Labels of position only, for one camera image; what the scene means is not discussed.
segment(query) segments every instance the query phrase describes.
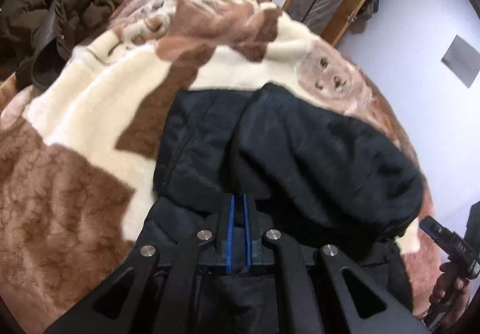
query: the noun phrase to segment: brown puffer jacket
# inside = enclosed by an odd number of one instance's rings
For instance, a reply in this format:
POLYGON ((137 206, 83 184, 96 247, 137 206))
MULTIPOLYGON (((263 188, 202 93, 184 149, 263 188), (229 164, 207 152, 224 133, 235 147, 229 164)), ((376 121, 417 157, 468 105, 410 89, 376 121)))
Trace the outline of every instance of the brown puffer jacket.
POLYGON ((0 80, 16 71, 17 88, 44 90, 73 47, 104 30, 123 0, 5 0, 0 12, 0 80))

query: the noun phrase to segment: brown and cream blanket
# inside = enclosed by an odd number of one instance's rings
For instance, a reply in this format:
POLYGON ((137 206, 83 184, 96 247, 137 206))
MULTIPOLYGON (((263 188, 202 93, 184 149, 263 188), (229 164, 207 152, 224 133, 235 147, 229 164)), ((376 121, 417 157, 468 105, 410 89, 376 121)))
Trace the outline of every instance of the brown and cream blanket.
MULTIPOLYGON (((284 86, 374 126, 418 165, 388 102, 359 67, 280 8, 255 0, 125 0, 76 47, 44 94, 0 89, 0 295, 42 332, 126 257, 155 201, 155 159, 179 89, 284 86)), ((425 182, 421 216, 433 205, 425 182)), ((438 252, 415 221, 399 239, 416 311, 438 252)))

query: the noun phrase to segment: gray square panel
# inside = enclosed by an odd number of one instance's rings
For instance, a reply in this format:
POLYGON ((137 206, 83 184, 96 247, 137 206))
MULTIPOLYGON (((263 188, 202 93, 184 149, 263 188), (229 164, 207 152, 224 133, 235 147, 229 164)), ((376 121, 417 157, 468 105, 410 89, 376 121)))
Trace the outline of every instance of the gray square panel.
POLYGON ((480 71, 480 53, 460 36, 456 36, 442 62, 470 87, 480 71))

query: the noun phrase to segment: silver screw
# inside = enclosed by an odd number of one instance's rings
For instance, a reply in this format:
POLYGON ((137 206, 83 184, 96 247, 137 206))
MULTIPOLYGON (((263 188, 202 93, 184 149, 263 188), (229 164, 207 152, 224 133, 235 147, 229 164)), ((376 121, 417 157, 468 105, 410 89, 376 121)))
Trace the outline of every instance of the silver screw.
POLYGON ((212 232, 209 230, 201 230, 197 233, 197 238, 200 240, 210 240, 212 239, 212 232))
POLYGON ((155 254, 155 247, 147 244, 140 249, 140 254, 142 254, 144 257, 151 257, 153 254, 155 254))
POLYGON ((322 251, 325 255, 333 257, 338 254, 338 247, 334 244, 326 244, 322 247, 322 251))
POLYGON ((279 230, 268 230, 265 235, 268 239, 277 240, 280 239, 282 233, 279 230))

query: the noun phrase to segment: open door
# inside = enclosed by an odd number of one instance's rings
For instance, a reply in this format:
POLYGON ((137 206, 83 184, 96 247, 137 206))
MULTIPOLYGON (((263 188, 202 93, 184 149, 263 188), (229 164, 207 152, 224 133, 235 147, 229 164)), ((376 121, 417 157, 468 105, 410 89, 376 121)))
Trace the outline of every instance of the open door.
POLYGON ((320 36, 335 46, 349 25, 354 21, 355 16, 365 1, 343 0, 320 36))

